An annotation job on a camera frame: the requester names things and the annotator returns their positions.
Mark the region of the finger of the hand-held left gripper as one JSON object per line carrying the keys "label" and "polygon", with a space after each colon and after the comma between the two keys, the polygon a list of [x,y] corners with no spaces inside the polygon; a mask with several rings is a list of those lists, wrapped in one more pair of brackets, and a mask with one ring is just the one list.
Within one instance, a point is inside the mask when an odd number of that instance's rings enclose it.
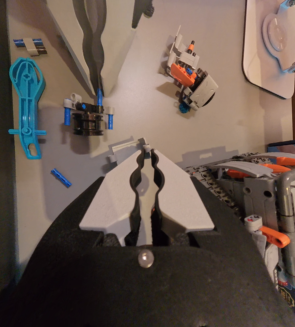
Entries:
{"label": "finger of the hand-held left gripper", "polygon": [[84,34],[72,0],[47,0],[48,10],[90,91],[95,95],[83,53]]}
{"label": "finger of the hand-held left gripper", "polygon": [[106,22],[101,35],[104,65],[101,70],[104,96],[115,86],[122,65],[132,44],[134,0],[107,0]]}

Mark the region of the blue plastic separator tool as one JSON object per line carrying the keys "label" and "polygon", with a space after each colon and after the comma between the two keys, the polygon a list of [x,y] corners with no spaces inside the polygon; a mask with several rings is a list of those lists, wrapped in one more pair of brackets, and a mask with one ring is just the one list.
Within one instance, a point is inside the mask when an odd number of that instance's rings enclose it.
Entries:
{"label": "blue plastic separator tool", "polygon": [[11,82],[19,96],[19,128],[9,129],[9,134],[19,135],[23,150],[30,160],[41,159],[37,136],[46,135],[38,129],[38,102],[46,82],[33,59],[19,57],[9,70]]}

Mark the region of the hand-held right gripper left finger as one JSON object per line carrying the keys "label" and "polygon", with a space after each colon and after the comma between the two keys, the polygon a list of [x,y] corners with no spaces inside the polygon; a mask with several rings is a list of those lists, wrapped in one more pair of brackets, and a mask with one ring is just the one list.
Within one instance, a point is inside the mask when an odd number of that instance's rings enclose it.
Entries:
{"label": "hand-held right gripper left finger", "polygon": [[136,151],[106,174],[80,222],[80,229],[115,235],[131,232],[130,214],[136,195],[130,185],[130,177],[139,167],[139,156],[144,157],[142,150]]}

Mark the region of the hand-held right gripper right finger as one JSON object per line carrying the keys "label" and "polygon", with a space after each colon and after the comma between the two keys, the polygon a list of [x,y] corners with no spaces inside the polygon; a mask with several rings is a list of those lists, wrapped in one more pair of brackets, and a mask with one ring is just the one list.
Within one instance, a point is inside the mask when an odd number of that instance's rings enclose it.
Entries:
{"label": "hand-held right gripper right finger", "polygon": [[155,209],[166,235],[214,229],[190,176],[158,150],[152,150]]}

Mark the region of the small grey blue pin connector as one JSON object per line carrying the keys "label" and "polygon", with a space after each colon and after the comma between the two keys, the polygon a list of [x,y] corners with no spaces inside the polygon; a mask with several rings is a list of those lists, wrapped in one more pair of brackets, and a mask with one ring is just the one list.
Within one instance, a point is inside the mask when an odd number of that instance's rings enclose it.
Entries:
{"label": "small grey blue pin connector", "polygon": [[13,41],[16,47],[25,47],[31,57],[47,54],[47,50],[41,38],[13,39]]}

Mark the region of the black wheel hub assembly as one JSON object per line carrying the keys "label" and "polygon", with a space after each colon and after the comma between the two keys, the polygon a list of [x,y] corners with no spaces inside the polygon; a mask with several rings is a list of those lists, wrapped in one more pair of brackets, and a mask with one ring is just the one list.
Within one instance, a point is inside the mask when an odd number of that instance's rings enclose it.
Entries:
{"label": "black wheel hub assembly", "polygon": [[79,136],[102,136],[104,134],[101,123],[103,114],[108,116],[107,129],[113,129],[113,107],[103,106],[103,93],[97,89],[97,104],[82,102],[82,97],[72,93],[70,98],[63,100],[64,125],[70,126],[73,118],[73,133]]}

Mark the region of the grey orange tracked toy robot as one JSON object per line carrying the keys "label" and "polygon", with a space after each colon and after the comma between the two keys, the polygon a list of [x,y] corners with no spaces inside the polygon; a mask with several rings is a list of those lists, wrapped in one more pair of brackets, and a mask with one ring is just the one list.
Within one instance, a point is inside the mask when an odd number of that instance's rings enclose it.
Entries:
{"label": "grey orange tracked toy robot", "polygon": [[183,170],[245,220],[272,280],[295,288],[295,153],[244,153]]}

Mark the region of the blue plastic pin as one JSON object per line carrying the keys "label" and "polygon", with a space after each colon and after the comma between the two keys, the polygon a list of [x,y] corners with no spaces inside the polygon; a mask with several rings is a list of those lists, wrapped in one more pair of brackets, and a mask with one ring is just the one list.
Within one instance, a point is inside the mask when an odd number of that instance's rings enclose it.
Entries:
{"label": "blue plastic pin", "polygon": [[72,186],[72,183],[65,177],[63,176],[57,169],[52,169],[51,174],[59,180],[65,187],[69,188]]}

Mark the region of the white desk stand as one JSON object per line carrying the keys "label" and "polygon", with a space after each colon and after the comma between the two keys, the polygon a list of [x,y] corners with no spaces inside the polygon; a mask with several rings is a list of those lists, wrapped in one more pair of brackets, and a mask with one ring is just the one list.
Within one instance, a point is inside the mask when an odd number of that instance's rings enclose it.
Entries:
{"label": "white desk stand", "polygon": [[281,98],[295,85],[295,1],[247,0],[243,72],[248,81]]}

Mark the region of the dark grey orange block assembly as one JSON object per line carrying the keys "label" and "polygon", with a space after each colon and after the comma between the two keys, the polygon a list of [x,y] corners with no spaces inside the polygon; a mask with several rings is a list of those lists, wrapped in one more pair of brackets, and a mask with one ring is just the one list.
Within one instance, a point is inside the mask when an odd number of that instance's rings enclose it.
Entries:
{"label": "dark grey orange block assembly", "polygon": [[179,105],[181,113],[187,113],[191,109],[197,111],[207,105],[218,89],[211,76],[200,68],[194,70],[183,63],[173,63],[170,71],[174,79],[183,86],[182,102]]}

